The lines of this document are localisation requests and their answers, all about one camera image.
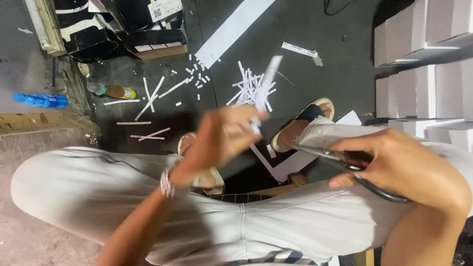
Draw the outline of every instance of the plastic bottle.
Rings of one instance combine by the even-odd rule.
[[[108,95],[119,99],[133,100],[136,98],[136,91],[134,89],[122,87],[119,85],[105,85],[102,83],[89,83],[87,89],[97,95]]]
[[[24,103],[34,107],[64,108],[69,100],[63,95],[53,95],[48,93],[23,94],[13,93],[13,100],[17,103]]]

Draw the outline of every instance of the person's left hand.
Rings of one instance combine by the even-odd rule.
[[[267,112],[259,113],[251,105],[223,107],[207,111],[197,131],[194,143],[171,175],[175,183],[192,182],[193,174],[219,167],[246,150],[262,136],[250,126],[252,118],[268,119]]]

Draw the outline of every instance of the qr code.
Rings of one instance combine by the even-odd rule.
[[[154,10],[153,12],[154,12],[154,17],[155,18],[158,18],[158,17],[161,16],[161,9]]]

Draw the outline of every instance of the silver wristwatch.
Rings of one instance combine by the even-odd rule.
[[[166,168],[161,174],[160,187],[163,195],[168,198],[182,197],[189,193],[189,186],[176,186],[169,181],[169,168]]]

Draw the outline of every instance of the black scissors handle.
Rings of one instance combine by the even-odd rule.
[[[348,154],[348,156],[350,158],[357,159],[358,161],[363,161],[363,162],[366,162],[366,163],[370,163],[373,160],[373,155],[371,155],[367,152],[364,152],[364,151],[345,151],[345,153]],[[346,166],[345,166],[345,169],[347,169],[349,171],[359,172],[359,171],[363,171],[364,169],[366,169],[366,167],[362,166],[361,164],[354,165],[354,164],[347,163]],[[373,192],[374,194],[378,195],[379,197],[381,197],[381,198],[383,198],[387,201],[394,202],[394,203],[400,203],[400,204],[408,204],[408,203],[412,202],[412,200],[410,200],[410,199],[408,199],[404,196],[396,195],[396,194],[388,192],[388,191],[386,191],[382,188],[377,187],[375,184],[373,184],[370,181],[362,178],[359,174],[355,174],[355,176],[353,178],[358,183],[360,183],[362,186],[364,186],[366,189],[368,189],[369,191]]]

